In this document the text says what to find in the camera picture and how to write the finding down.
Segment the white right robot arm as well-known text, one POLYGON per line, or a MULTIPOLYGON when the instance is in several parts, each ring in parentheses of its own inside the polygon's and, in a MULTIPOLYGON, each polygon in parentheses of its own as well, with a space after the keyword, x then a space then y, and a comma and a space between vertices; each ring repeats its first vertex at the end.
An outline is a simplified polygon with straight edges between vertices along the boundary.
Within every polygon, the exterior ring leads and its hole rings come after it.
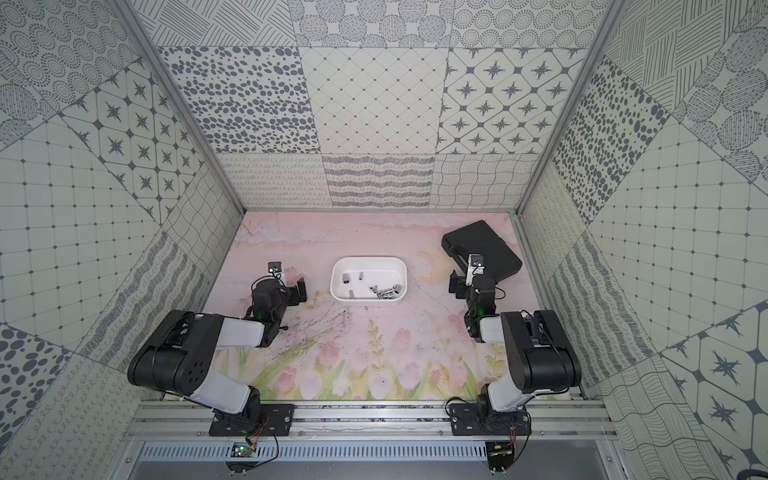
POLYGON ((482 388, 480 414, 517 414, 539 395, 566 393, 580 385, 580 362, 554 311, 498 311, 497 283, 478 267, 465 276, 453 272, 448 290, 466 302, 469 336, 505 349, 507 372, 482 388))

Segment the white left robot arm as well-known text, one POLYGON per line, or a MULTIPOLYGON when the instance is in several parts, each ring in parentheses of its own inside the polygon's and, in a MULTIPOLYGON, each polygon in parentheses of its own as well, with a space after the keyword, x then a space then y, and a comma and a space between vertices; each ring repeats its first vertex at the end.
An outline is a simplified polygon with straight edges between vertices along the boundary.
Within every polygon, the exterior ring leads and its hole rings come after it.
POLYGON ((257 389, 220 373, 214 354, 230 348, 268 348, 287 329, 288 308, 307 301, 304 278, 293 286, 275 275, 251 286, 251 305, 243 317, 172 310, 129 363, 134 386, 170 393, 225 415, 255 416, 257 389))

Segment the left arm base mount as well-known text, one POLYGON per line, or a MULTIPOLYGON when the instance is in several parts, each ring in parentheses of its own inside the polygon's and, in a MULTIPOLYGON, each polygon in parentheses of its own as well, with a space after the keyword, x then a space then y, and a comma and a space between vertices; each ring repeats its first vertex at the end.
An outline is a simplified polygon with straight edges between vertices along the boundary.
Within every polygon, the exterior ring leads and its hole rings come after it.
POLYGON ((247 405, 239 414, 214 411, 208 435, 211 437, 246 437, 259 431, 277 437, 288 436, 296 410, 295 404, 268 403, 247 405))

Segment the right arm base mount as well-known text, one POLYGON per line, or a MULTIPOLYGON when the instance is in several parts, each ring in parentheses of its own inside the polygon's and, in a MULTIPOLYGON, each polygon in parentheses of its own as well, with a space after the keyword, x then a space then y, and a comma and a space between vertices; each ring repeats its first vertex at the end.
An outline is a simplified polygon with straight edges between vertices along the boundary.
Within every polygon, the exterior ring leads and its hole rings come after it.
POLYGON ((526 410, 497 412, 484 401, 471 403, 458 397, 444 404, 454 436, 528 436, 531 419, 526 410))

